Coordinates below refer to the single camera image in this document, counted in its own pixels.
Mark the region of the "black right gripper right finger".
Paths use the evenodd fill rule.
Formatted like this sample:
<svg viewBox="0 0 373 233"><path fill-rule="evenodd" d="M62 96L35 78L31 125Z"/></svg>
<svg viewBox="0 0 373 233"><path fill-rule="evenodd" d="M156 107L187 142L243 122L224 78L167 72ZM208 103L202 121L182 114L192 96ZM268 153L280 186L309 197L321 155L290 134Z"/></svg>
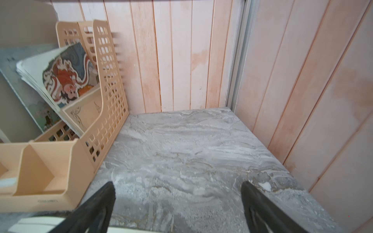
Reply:
<svg viewBox="0 0 373 233"><path fill-rule="evenodd" d="M244 181L241 185L241 200L251 233L306 232L249 181Z"/></svg>

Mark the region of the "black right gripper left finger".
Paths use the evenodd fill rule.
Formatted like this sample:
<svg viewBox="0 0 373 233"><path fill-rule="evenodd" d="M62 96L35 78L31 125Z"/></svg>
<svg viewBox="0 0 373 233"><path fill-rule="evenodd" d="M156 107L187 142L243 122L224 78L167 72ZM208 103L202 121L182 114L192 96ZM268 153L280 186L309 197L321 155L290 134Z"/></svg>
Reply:
<svg viewBox="0 0 373 233"><path fill-rule="evenodd" d="M51 233L106 233L116 200L115 187L107 182Z"/></svg>

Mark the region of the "cream notebook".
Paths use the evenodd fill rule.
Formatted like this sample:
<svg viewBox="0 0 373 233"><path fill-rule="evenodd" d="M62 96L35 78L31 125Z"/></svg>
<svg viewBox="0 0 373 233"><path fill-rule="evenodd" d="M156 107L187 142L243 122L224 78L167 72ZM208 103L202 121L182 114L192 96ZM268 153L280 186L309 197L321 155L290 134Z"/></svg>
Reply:
<svg viewBox="0 0 373 233"><path fill-rule="evenodd" d="M54 229L58 224L62 223L65 218L54 216L36 216L22 218L16 224L11 226L3 233L48 233ZM108 233L150 233L150 231L108 227Z"/></svg>

